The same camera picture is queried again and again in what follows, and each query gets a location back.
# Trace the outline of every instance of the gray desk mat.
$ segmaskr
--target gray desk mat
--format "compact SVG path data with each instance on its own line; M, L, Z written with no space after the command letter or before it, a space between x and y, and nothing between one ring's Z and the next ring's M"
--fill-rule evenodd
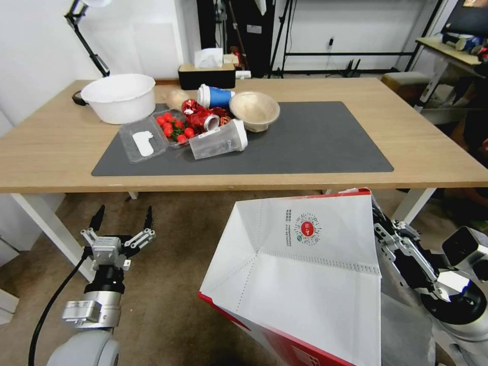
M156 110L165 108L158 104ZM118 134L94 176L390 172L392 165L342 102L280 103L279 119L248 147L195 160L189 146L131 164Z

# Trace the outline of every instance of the wooden table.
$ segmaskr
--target wooden table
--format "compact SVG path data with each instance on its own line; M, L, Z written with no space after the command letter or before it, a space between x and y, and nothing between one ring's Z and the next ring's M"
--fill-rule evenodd
M12 193L73 263L81 257L80 245L34 193L414 188L395 213L410 222L435 188L488 186L483 166L375 78L238 80L235 91L258 90L280 102L344 102L393 172L95 177L91 171L118 126L72 102L85 84L74 82L0 139L0 192ZM171 88L176 86L156 86L157 102ZM88 279L90 266L81 269Z
M436 67L435 74L425 87L420 101L414 106L417 112L420 113L427 104L449 64L455 65L473 75L484 77L474 71L474 67L480 64L477 56L470 55L467 52L456 51L454 47L442 43L439 37L417 38L415 41L442 59L442 62Z

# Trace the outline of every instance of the brown floor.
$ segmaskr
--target brown floor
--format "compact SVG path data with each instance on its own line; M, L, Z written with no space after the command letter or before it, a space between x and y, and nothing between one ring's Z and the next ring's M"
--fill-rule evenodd
M72 234L86 228L106 205L100 234L135 234L148 205L154 209L157 239L145 247L126 274L123 313L114 336L120 342L120 366L127 365L277 365L259 344L197 297L220 235L237 200L296 196L313 192L205 192L70 194L58 215ZM375 191L391 214L404 193ZM425 247L436 248L455 225L431 200L413 225ZM0 268L0 288L18 296L11 323L0 326L0 365L26 365L32 332L47 301L72 265L42 235L30 252ZM37 364L74 332L61 313L68 300L82 299L85 280L75 275L54 304L37 347Z

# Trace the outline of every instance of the red cherry tomato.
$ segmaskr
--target red cherry tomato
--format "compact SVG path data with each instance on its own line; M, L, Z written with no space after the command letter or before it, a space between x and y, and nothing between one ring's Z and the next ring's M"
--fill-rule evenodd
M163 132L164 132L164 135L165 135L166 137L171 137L171 134L173 133L173 129L172 129L172 128L165 128L165 129L163 130Z
M187 137L185 135L178 135L178 137L176 138L176 140L179 142L179 143L184 143L186 142L187 140Z
M185 136L188 138L193 137L195 136L195 132L190 127L187 127L185 128Z
M166 112L163 114L163 118L166 122L171 122L172 120L174 120L173 116L171 115L170 112Z
M158 123L160 126L162 126L162 125L164 124L164 122L166 122L166 120L164 119L164 117L163 117L163 116L157 116L157 117L156 117L156 122L157 122L157 123Z
M176 128L179 128L179 129L183 129L183 128L185 128L185 127L183 126L183 122L181 122L179 119L176 119L176 120L174 121L174 126L175 126Z

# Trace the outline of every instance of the white plastic basin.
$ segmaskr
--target white plastic basin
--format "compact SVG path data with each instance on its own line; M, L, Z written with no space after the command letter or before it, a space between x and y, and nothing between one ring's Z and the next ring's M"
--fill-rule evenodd
M106 123L123 125L149 116L156 108L153 78L120 74L96 80L83 88L81 97Z

